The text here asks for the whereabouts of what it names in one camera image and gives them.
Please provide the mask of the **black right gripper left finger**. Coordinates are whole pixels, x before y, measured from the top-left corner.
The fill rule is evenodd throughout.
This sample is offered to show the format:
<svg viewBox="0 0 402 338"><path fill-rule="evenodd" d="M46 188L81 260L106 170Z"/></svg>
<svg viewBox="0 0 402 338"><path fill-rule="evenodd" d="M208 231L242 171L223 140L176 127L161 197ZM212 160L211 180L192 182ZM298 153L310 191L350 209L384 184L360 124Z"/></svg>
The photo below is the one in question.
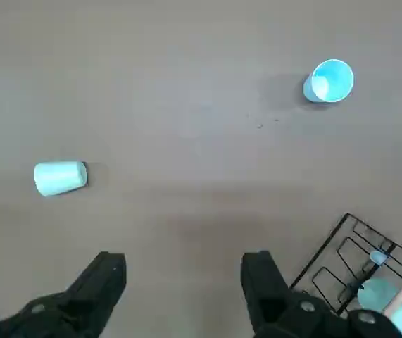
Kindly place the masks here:
<svg viewBox="0 0 402 338"><path fill-rule="evenodd" d="M0 320L0 337L100 337L126 283L125 255L102 251L69 288Z"/></svg>

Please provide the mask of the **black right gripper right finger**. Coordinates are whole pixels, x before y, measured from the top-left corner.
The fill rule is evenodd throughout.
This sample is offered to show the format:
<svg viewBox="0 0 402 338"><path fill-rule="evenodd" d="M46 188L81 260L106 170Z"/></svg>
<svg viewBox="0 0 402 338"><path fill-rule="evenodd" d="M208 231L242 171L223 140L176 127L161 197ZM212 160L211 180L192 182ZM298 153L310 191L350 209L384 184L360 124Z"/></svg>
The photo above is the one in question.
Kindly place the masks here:
<svg viewBox="0 0 402 338"><path fill-rule="evenodd" d="M255 337L402 337L381 313L342 318L322 299L290 289L268 251L242 256L241 286Z"/></svg>

